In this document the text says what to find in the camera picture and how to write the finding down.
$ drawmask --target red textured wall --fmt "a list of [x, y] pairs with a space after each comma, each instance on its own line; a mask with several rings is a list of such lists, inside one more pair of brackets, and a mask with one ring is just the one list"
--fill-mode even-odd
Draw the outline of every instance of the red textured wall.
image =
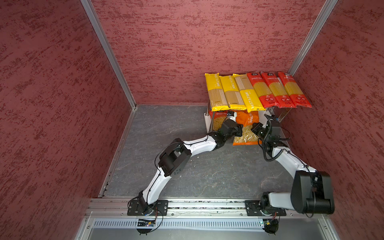
[[384, 1], [339, 0], [295, 79], [313, 103], [283, 121], [333, 181], [342, 239], [384, 239]]
[[288, 70], [324, 0], [92, 3], [137, 103], [206, 103], [206, 72]]
[[0, 11], [0, 239], [73, 239], [128, 101], [79, 0]]

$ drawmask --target yellow pasta package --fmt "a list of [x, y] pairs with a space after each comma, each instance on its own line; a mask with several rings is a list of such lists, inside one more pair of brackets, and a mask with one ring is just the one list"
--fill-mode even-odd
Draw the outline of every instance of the yellow pasta package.
[[235, 82], [239, 88], [240, 95], [244, 101], [247, 111], [250, 113], [252, 111], [264, 110], [262, 103], [260, 102], [259, 97], [257, 96], [251, 82], [249, 81], [246, 74], [238, 75], [233, 74], [235, 77]]
[[206, 73], [205, 80], [207, 81], [208, 96], [212, 111], [229, 110], [218, 73]]
[[223, 86], [224, 94], [232, 110], [245, 110], [244, 101], [241, 98], [239, 89], [236, 85], [233, 76], [220, 76], [221, 85]]

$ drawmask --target vent grille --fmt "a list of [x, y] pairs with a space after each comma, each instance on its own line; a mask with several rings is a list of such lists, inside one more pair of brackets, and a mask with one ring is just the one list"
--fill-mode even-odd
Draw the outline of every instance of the vent grille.
[[[146, 228], [136, 227], [138, 219], [96, 218], [93, 228]], [[263, 231], [262, 219], [206, 219], [206, 218], [165, 218], [159, 228], [188, 228], [188, 229], [242, 229], [249, 231]]]

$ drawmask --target marble-patterned floor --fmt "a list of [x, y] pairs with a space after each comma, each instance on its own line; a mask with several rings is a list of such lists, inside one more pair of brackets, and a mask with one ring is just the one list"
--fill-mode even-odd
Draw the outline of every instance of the marble-patterned floor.
[[[134, 197], [153, 178], [156, 154], [175, 138], [205, 136], [205, 106], [139, 105], [106, 196]], [[260, 198], [265, 191], [290, 192], [293, 179], [259, 146], [233, 146], [193, 156], [160, 197]]]

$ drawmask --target spaghetti package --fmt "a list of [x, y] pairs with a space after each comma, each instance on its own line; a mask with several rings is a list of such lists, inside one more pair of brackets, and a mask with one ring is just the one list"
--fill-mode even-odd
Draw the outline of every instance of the spaghetti package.
[[265, 84], [264, 79], [258, 73], [247, 73], [249, 81], [251, 82], [257, 96], [265, 108], [273, 106], [280, 106], [275, 96]]
[[223, 86], [224, 94], [232, 110], [245, 110], [243, 99], [241, 98], [239, 89], [236, 85], [233, 76], [220, 76], [221, 85]]
[[252, 124], [259, 122], [259, 113], [246, 111], [236, 111], [236, 122], [243, 124], [243, 135], [241, 137], [235, 137], [233, 145], [255, 145], [257, 144], [258, 137], [251, 131]]
[[212, 111], [228, 110], [228, 103], [218, 73], [206, 73], [205, 80], [207, 81], [208, 96], [211, 102]]
[[283, 85], [279, 82], [274, 73], [261, 73], [264, 81], [268, 85], [273, 95], [276, 96], [277, 102], [280, 108], [295, 108], [295, 104], [292, 102], [288, 93], [285, 91]]
[[288, 73], [278, 72], [278, 75], [281, 81], [284, 84], [285, 90], [287, 91], [289, 97], [292, 99], [295, 106], [304, 106], [311, 108], [312, 105], [307, 100], [307, 97], [304, 95], [302, 90], [297, 85], [296, 81]]
[[252, 111], [265, 110], [247, 75], [234, 74], [233, 76], [235, 77], [237, 87], [239, 88], [240, 95], [247, 107], [247, 111], [250, 113]]

